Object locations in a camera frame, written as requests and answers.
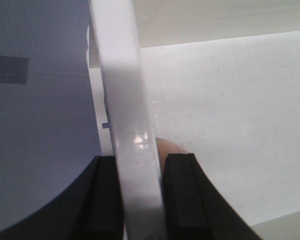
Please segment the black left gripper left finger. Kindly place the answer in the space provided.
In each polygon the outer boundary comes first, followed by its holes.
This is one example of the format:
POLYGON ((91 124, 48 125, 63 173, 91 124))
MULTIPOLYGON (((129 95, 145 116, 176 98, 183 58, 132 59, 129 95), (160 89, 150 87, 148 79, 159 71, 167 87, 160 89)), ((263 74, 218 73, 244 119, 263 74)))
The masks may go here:
POLYGON ((0 232, 0 240, 121 240, 124 212, 116 159, 96 156, 60 195, 0 232))

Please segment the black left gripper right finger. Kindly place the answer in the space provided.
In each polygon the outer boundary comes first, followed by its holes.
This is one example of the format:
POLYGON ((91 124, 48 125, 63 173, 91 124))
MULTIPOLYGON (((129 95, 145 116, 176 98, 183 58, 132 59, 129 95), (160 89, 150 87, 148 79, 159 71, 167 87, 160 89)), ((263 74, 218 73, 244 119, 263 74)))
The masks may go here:
POLYGON ((163 170, 170 240, 259 240, 209 180, 192 153, 170 153, 163 170))

